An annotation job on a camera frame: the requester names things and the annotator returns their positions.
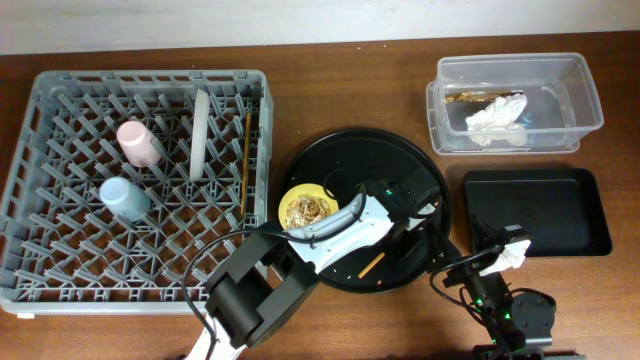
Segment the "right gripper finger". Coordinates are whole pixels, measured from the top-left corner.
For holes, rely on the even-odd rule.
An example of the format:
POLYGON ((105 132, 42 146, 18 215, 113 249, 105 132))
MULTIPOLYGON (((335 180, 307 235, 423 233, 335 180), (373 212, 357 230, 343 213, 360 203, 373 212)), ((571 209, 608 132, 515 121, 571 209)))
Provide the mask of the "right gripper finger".
POLYGON ((503 244, 503 241, 499 237, 499 231, 481 218, 472 215, 470 217, 470 225, 471 245, 474 253, 479 253, 503 244))
POLYGON ((428 225, 426 272, 431 274, 461 257, 460 251, 434 225, 428 225))

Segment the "wooden chopstick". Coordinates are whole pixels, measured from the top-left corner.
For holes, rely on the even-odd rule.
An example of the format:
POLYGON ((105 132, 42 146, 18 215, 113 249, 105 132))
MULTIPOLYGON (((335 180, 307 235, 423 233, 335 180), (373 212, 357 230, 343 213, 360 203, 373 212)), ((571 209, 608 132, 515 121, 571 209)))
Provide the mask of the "wooden chopstick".
POLYGON ((358 274, 358 278, 364 278, 384 257, 385 253, 379 253, 369 264, 367 264, 358 274))
POLYGON ((248 111, 246 114, 246 123, 245 123, 245 138, 244 138, 244 149, 243 149, 243 176, 242 176, 242 188, 241 188, 241 215, 244 217, 246 213, 246 204, 247 204, 247 188, 248 188, 248 178, 249 178, 249 154, 250 154, 250 133, 251 133, 251 119, 252 114, 251 111, 248 111))

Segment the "yellow bowl with food scraps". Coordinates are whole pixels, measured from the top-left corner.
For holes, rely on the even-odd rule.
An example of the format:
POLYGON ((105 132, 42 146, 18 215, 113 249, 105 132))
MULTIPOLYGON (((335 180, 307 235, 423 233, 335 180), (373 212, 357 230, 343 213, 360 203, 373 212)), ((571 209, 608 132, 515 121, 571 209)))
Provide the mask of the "yellow bowl with food scraps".
POLYGON ((321 185, 305 183, 285 193, 278 206, 278 219, 280 225, 288 230, 314 224, 338 210, 339 205, 331 198, 331 193, 321 185))

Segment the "grey round plate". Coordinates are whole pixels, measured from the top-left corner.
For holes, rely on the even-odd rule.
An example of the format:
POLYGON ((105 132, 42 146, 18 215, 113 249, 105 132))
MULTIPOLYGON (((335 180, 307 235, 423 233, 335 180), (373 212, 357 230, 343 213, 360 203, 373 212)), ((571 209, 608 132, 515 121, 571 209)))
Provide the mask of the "grey round plate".
POLYGON ((199 89, 196 93, 191 140, 189 176, 192 182, 200 180, 204 171, 208 117, 209 96, 205 91, 199 89))

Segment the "pink plastic cup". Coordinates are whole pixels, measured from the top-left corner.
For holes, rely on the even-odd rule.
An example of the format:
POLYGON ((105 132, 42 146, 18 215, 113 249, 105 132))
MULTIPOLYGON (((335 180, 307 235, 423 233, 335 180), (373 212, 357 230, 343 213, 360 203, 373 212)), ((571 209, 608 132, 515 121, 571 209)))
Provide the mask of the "pink plastic cup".
POLYGON ((133 166, 144 168, 160 161, 161 155, 152 144, 155 136, 142 122, 124 122, 117 129, 116 136, 124 155, 133 166))

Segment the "light blue plastic cup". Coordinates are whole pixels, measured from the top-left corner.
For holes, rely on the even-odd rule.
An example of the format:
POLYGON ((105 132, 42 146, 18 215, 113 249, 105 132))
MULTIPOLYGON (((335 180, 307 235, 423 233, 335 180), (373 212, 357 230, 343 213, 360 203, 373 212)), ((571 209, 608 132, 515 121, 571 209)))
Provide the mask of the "light blue plastic cup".
POLYGON ((99 198, 114 216, 131 222, 140 220, 151 207, 147 194, 123 177, 107 179, 99 188, 99 198))

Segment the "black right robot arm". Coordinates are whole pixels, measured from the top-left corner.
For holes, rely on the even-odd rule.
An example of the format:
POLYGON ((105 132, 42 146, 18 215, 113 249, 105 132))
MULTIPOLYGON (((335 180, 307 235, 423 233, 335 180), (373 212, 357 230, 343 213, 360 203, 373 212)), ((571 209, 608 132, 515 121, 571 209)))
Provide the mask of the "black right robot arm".
POLYGON ((401 266, 427 273, 434 293, 463 308, 488 331, 493 345, 481 352, 483 357, 512 358, 523 349, 526 335, 515 325, 513 292, 501 272, 522 265, 528 233, 517 224, 498 230, 474 216, 471 228, 479 245, 463 256, 440 231, 435 215, 408 221, 415 225, 394 226, 385 240, 401 266))

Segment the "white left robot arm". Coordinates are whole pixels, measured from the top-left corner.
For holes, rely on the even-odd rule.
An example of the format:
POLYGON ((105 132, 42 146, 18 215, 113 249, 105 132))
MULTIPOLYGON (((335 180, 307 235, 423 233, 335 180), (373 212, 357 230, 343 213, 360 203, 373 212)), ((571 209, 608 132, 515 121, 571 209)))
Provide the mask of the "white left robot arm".
POLYGON ((429 235, 441 230, 447 187, 418 169, 400 183, 371 180, 337 212, 304 227, 268 225, 209 276, 195 315, 203 331, 190 359, 235 359, 281 328, 328 269, 341 284, 365 292, 402 286, 425 272, 429 235))

